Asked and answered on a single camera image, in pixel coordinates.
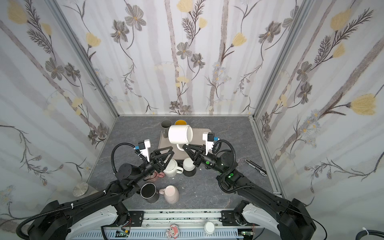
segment robotic arm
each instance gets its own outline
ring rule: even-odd
[[[206,142],[213,142],[211,138],[212,134]],[[227,144],[230,150],[219,151],[222,143]],[[125,163],[116,170],[113,156],[115,150],[122,145],[131,146],[142,159],[143,163],[139,167]],[[75,202],[59,204],[58,201],[53,201],[47,204],[40,214],[20,223],[16,229],[17,235],[25,240],[69,240],[98,226],[126,223],[130,216],[122,201],[140,189],[138,183],[146,176],[153,174],[154,171],[162,172],[174,154],[172,147],[154,150],[150,156],[142,154],[147,152],[143,151],[144,149],[148,149],[145,143],[142,143],[141,147],[129,143],[118,144],[111,154],[111,164],[117,180],[110,182],[104,191]],[[183,145],[183,149],[196,167],[203,164],[206,169],[213,169],[219,173],[216,179],[221,190],[225,193],[238,192],[264,210],[242,201],[235,208],[234,217],[237,224],[257,223],[280,234],[282,240],[304,240],[312,237],[316,226],[304,204],[297,199],[288,201],[275,196],[238,172],[236,153],[228,141],[218,140],[209,147]],[[33,223],[28,228],[28,235],[24,234],[22,227],[31,221]]]

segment floral wallpaper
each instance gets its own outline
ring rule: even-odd
[[[74,198],[115,117],[44,1],[0,6],[0,235],[18,239],[22,219]]]
[[[329,239],[383,225],[383,10],[316,0],[257,115],[288,198],[308,204]]]
[[[119,114],[253,114],[301,5],[57,2]]]

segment white mug handle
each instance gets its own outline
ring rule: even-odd
[[[180,143],[180,144],[176,144],[177,148],[178,148],[180,151],[184,151],[183,147],[180,147],[179,145],[181,145],[181,143]]]
[[[179,166],[176,167],[176,173],[183,173],[183,172],[184,172],[184,168]]]

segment gray mug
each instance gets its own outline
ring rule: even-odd
[[[155,184],[149,182],[141,187],[140,195],[149,203],[155,203],[159,199],[159,191],[157,191]]]
[[[168,131],[169,131],[169,128],[172,126],[172,121],[164,120],[161,122],[161,126],[163,128],[163,137],[168,138]]]

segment white cable tie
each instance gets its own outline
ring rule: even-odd
[[[368,230],[365,227],[363,227],[362,229],[367,232],[367,235],[369,235],[369,232],[368,232]]]

